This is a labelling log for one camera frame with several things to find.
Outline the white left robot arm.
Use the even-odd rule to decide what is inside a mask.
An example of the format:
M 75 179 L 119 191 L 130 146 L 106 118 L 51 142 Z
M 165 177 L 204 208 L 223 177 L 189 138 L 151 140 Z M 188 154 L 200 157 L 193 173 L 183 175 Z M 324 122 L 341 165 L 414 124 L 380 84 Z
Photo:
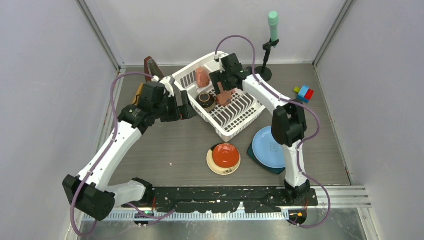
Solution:
M 135 103 L 118 115 L 113 132 L 95 157 L 76 176 L 67 175 L 63 180 L 72 206 L 102 221 L 115 207 L 128 203 L 148 207 L 153 202 L 153 185 L 141 178 L 113 186 L 109 182 L 124 156 L 156 120 L 176 122 L 196 115 L 187 91 L 180 91 L 182 105 L 178 105 L 172 88 L 154 81 L 143 84 Z

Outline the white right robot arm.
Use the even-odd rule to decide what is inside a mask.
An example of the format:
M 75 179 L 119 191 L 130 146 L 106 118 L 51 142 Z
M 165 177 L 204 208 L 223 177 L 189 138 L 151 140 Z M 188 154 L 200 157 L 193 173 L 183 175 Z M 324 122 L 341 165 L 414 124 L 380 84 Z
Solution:
M 285 160 L 283 193 L 288 203 L 299 205 L 311 187 L 304 172 L 303 142 L 307 130 L 304 105 L 278 93 L 251 67 L 243 67 L 236 54 L 215 53 L 213 59 L 219 69 L 209 77 L 217 94 L 240 89 L 271 113 L 271 134 L 282 146 Z

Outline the white mug pink handle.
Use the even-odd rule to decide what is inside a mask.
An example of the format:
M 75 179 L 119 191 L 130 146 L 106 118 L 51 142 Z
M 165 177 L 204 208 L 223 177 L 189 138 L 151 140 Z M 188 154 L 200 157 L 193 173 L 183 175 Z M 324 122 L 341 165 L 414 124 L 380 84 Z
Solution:
M 223 107 L 229 105 L 232 101 L 233 94 L 236 92 L 236 89 L 232 89 L 230 91 L 224 90 L 221 82 L 218 83 L 218 89 L 220 93 L 216 95 L 216 103 Z

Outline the pink mug with handle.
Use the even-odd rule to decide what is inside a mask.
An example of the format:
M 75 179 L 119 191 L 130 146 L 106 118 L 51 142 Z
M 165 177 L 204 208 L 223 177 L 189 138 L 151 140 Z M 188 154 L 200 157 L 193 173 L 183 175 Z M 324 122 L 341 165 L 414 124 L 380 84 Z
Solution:
M 195 69 L 195 79 L 199 88 L 205 88 L 210 84 L 209 72 L 204 67 Z

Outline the light blue plate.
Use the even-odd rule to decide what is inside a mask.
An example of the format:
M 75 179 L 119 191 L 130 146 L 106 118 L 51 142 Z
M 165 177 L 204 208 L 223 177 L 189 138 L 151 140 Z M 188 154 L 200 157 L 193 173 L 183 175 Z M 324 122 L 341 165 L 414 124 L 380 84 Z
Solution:
M 286 168 L 283 147 L 272 136 L 272 127 L 267 126 L 256 133 L 252 140 L 254 159 L 261 167 L 280 174 Z

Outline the white plastic dish rack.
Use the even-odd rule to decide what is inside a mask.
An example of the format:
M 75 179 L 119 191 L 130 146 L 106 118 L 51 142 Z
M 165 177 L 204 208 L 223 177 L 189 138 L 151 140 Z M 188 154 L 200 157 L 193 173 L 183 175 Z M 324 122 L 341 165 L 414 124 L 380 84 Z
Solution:
M 206 87 L 199 87 L 196 80 L 196 69 L 203 68 L 208 74 L 218 71 L 220 64 L 215 62 L 214 53 L 209 53 L 191 64 L 172 74 L 174 85 L 180 91 L 186 91 L 196 113 L 207 123 L 213 126 L 217 135 L 229 142 L 236 135 L 253 123 L 266 109 L 256 98 L 238 89 L 232 95 L 227 106 L 216 105 L 211 111 L 206 111 L 196 101 L 198 95 L 208 93 L 215 97 L 215 89 L 210 83 Z

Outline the brown ceramic bowl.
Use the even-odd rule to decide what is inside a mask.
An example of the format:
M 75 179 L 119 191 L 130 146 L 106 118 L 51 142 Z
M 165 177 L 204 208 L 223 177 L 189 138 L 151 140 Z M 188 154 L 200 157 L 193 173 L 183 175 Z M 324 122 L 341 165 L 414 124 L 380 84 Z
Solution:
M 216 107 L 216 99 L 210 93 L 204 92 L 196 97 L 196 102 L 207 112 L 211 112 Z

